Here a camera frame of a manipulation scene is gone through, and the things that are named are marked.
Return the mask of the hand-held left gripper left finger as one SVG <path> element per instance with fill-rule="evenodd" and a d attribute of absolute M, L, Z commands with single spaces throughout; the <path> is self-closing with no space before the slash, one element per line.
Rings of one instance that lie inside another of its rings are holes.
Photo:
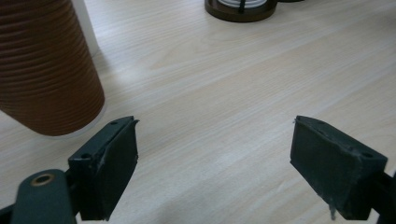
<path fill-rule="evenodd" d="M 67 179 L 82 220 L 108 220 L 137 165 L 137 120 L 109 122 L 69 159 Z"/>

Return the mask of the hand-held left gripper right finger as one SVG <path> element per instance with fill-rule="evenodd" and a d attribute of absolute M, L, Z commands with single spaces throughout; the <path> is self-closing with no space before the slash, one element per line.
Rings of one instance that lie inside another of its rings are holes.
<path fill-rule="evenodd" d="M 290 163 L 330 208 L 347 220 L 375 210 L 389 218 L 388 158 L 334 128 L 304 116 L 295 119 Z"/>

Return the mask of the brown ribbed paper cup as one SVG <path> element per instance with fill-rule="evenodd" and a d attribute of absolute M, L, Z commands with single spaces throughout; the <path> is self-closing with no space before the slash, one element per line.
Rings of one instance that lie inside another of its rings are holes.
<path fill-rule="evenodd" d="M 30 130 L 70 134 L 105 94 L 71 0 L 0 0 L 0 110 Z"/>

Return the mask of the single white paper cup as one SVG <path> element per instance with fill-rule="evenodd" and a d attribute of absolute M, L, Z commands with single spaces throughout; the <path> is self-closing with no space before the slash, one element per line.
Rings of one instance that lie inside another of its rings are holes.
<path fill-rule="evenodd" d="M 84 0 L 71 0 L 78 16 L 80 27 L 85 36 L 86 43 L 91 56 L 95 56 L 99 51 L 99 45 L 93 30 L 92 22 Z"/>

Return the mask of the dark wooden cup holder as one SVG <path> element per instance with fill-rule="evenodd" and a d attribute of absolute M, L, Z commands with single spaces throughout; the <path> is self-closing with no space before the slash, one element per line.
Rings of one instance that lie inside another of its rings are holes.
<path fill-rule="evenodd" d="M 231 22 L 255 22 L 271 17 L 278 2 L 294 3 L 304 0 L 268 0 L 263 6 L 252 9 L 227 7 L 218 0 L 205 0 L 205 10 L 212 16 L 223 21 Z"/>

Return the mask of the stack of white cups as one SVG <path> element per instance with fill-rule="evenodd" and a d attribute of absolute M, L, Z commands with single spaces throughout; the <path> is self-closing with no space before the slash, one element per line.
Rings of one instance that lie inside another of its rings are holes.
<path fill-rule="evenodd" d="M 252 9 L 263 6 L 268 0 L 218 0 L 221 4 L 227 7 Z"/>

